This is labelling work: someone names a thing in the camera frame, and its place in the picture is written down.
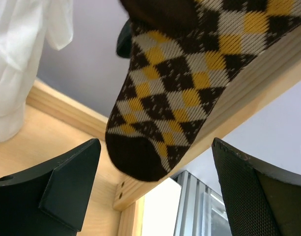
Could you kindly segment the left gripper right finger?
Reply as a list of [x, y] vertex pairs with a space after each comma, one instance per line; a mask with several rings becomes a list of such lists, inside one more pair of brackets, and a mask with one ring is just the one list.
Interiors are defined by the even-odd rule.
[[301, 236], [301, 175], [219, 138], [212, 152], [234, 236]]

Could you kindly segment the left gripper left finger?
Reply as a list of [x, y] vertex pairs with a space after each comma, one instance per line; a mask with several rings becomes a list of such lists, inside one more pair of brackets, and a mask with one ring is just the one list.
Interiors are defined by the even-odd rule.
[[82, 230], [101, 144], [72, 150], [0, 178], [0, 236], [75, 236]]

